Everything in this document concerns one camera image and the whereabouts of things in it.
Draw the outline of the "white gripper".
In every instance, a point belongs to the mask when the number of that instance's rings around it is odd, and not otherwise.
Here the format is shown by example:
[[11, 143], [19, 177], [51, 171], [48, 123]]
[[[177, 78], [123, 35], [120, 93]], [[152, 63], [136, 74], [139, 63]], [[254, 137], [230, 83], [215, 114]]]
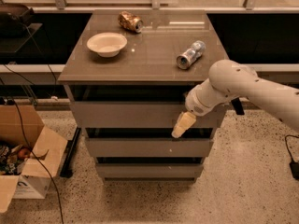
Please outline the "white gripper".
[[180, 138], [196, 122], [196, 116], [202, 117], [219, 104], [231, 100], [231, 96], [215, 89], [209, 79], [191, 89], [185, 99], [187, 112], [181, 112], [171, 135]]

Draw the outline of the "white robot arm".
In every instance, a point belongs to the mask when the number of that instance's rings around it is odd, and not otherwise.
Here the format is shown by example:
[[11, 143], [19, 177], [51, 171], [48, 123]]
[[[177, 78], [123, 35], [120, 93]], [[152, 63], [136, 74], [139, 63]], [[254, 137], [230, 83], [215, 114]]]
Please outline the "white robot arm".
[[180, 138], [215, 106], [246, 97], [296, 132], [299, 132], [299, 90], [258, 77], [254, 69], [220, 60], [208, 71], [208, 79], [191, 89], [185, 99], [186, 112], [178, 116], [172, 131]]

